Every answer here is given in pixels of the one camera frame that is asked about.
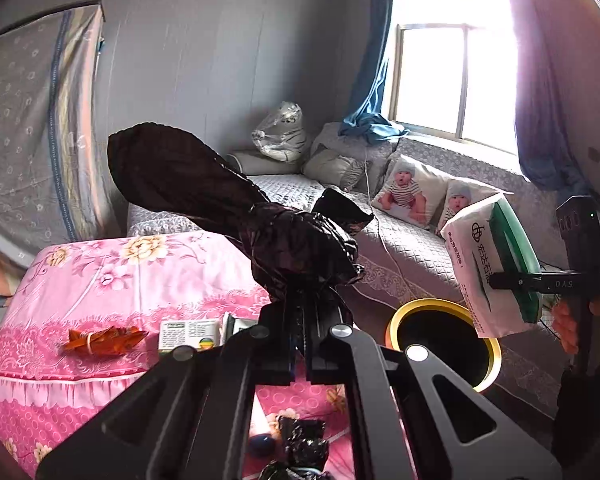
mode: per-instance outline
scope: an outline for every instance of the baby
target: baby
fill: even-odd
[[[449,199],[446,201],[445,211],[443,212],[441,222],[442,226],[456,216],[461,209],[464,209],[471,203],[471,190],[462,182],[449,183]]]
[[[386,192],[379,197],[378,201],[383,209],[391,209],[391,204],[395,203],[400,207],[410,209],[409,216],[416,222],[425,223],[425,208],[427,199],[422,194],[418,183],[413,179],[415,168],[408,162],[400,160],[397,171],[394,173],[394,181],[389,184]]]

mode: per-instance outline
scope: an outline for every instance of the window sill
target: window sill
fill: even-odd
[[[481,160],[487,164],[510,171],[511,173],[522,175],[518,156],[513,153],[496,150],[495,148],[490,148],[489,146],[478,144],[477,142],[471,142],[470,140],[450,140],[443,137],[420,134],[414,131],[410,131],[407,136],[418,142],[445,148],[452,152],[462,153],[463,155],[470,156],[476,160]]]

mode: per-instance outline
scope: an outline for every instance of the wall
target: wall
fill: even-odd
[[[566,129],[574,157],[600,193],[600,10],[593,0],[541,0],[539,11],[558,78]],[[346,42],[338,66],[336,116],[346,111],[348,91],[364,53],[368,0],[346,0]]]
[[[0,28],[80,0],[4,0]],[[102,0],[98,138],[142,121],[189,130],[220,153],[282,100],[310,130],[333,119],[344,0]]]

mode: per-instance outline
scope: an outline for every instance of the green and white tissue pack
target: green and white tissue pack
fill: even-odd
[[[488,283],[494,272],[540,273],[531,243],[502,193],[460,210],[442,235],[478,336],[503,337],[538,322],[540,294],[495,290]]]

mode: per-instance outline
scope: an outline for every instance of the floral tablecloth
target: floral tablecloth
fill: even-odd
[[[165,319],[257,318],[269,302],[247,258],[203,231],[54,246],[30,266],[0,326],[0,440],[34,475],[40,461],[157,361]],[[119,358],[64,354],[69,328],[95,332],[135,325],[150,335]],[[299,381],[259,386],[275,430],[283,412],[328,423],[326,469],[354,477],[344,396]],[[261,463],[246,462],[256,478]]]

